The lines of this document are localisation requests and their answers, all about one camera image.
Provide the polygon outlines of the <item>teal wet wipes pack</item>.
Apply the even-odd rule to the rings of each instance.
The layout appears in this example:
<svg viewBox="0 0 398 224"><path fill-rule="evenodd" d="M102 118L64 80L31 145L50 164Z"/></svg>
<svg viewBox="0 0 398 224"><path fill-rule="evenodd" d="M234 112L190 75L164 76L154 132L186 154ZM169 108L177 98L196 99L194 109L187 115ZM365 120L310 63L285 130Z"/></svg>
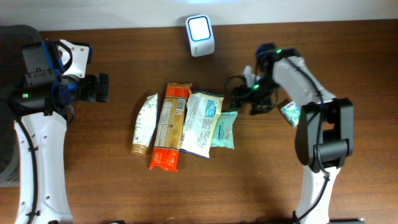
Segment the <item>teal wet wipes pack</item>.
<svg viewBox="0 0 398 224"><path fill-rule="evenodd" d="M233 124L237 111L223 112L216 122L210 147L226 147L234 149Z"/></svg>

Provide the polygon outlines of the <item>orange spaghetti package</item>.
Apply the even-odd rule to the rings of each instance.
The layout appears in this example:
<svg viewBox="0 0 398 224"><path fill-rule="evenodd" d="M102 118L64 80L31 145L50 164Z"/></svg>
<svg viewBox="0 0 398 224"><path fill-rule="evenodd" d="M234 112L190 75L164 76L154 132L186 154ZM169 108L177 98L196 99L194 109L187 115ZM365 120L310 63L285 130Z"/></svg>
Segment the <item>orange spaghetti package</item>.
<svg viewBox="0 0 398 224"><path fill-rule="evenodd" d="M166 171L177 171L185 109L191 86L190 83L167 84L149 169L159 167Z"/></svg>

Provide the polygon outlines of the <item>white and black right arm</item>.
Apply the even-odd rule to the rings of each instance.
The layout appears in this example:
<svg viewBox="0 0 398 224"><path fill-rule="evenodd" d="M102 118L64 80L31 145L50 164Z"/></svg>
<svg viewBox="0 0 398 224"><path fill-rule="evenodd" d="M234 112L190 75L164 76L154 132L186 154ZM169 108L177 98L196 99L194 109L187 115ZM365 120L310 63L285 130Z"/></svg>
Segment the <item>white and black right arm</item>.
<svg viewBox="0 0 398 224"><path fill-rule="evenodd" d="M300 110L295 153L303 165L303 185L291 223L329 223L333 184L354 148L354 106L348 98L330 93L305 64L295 48L262 44L255 52L253 78L241 75L243 84L230 93L230 110L251 104L252 115L276 107L271 96L279 89Z"/></svg>

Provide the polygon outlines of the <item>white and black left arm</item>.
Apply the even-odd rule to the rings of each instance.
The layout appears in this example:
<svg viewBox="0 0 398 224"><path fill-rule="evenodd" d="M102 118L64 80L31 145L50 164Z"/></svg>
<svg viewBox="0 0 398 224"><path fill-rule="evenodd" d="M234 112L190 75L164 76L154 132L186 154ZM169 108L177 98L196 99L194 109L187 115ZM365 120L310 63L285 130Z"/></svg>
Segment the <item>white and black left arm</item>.
<svg viewBox="0 0 398 224"><path fill-rule="evenodd" d="M109 75L90 75L90 44L48 40L25 45L26 72L6 103L15 117L20 162L16 223L73 223L63 150L73 103L106 103Z"/></svg>

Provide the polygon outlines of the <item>white bamboo print tube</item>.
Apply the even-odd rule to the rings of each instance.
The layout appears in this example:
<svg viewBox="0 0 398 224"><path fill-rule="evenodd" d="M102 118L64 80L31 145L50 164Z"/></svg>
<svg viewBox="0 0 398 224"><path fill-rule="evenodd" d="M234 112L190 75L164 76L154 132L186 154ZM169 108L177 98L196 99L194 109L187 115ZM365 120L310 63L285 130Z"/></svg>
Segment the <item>white bamboo print tube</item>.
<svg viewBox="0 0 398 224"><path fill-rule="evenodd" d="M141 107L134 128L131 153L146 155L157 121L158 94L148 96Z"/></svg>

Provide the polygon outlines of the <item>white yellow wipes bag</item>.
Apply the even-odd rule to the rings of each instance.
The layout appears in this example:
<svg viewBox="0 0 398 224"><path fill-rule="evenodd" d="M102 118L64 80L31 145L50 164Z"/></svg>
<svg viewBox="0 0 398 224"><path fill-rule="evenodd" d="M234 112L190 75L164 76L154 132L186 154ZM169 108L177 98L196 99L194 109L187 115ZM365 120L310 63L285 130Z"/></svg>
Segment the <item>white yellow wipes bag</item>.
<svg viewBox="0 0 398 224"><path fill-rule="evenodd" d="M211 141L221 115L223 100L221 95L206 92L193 92L189 96L180 151L210 158Z"/></svg>

